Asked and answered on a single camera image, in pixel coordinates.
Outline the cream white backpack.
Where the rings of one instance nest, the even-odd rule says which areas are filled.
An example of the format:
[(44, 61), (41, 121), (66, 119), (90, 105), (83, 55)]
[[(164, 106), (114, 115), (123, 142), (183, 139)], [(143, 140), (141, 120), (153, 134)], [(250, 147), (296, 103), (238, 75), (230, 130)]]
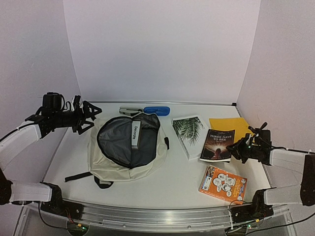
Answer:
[[(131, 124), (134, 120), (141, 121), (138, 149), (131, 148)], [(138, 180), (159, 169), (169, 149), (169, 138), (156, 114), (99, 118), (94, 121), (89, 138), (88, 171), (64, 180), (69, 182), (93, 176), (101, 189), (110, 188), (115, 182)]]

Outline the white Decorate Furniture book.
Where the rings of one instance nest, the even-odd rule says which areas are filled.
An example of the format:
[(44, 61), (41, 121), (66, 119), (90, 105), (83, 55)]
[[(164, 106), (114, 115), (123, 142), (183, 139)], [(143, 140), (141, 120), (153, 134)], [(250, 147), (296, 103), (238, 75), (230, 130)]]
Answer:
[(131, 148), (138, 149), (141, 136), (141, 121), (134, 120), (131, 124)]

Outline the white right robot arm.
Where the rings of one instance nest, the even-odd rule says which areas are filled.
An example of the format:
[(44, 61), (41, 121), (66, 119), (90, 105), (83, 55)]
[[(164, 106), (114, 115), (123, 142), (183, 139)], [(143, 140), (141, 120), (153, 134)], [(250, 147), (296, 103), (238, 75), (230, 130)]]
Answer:
[(302, 204), (311, 207), (315, 204), (314, 153), (271, 149), (264, 146), (248, 145), (243, 141), (229, 145), (227, 150), (243, 164), (248, 159), (254, 159), (264, 165), (281, 167), (302, 174), (299, 184), (257, 190), (252, 200), (253, 205)]

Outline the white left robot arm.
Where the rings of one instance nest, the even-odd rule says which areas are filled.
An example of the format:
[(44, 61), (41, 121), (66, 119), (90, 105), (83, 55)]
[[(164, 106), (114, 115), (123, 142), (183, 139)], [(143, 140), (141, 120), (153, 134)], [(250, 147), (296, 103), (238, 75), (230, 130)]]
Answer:
[(24, 123), (0, 140), (0, 203), (46, 202), (56, 214), (66, 210), (61, 190), (49, 183), (26, 183), (8, 179), (4, 169), (24, 149), (46, 137), (57, 128), (72, 128), (74, 133), (83, 134), (94, 126), (94, 120), (102, 109), (75, 96), (65, 102), (57, 93), (44, 95), (42, 106)]

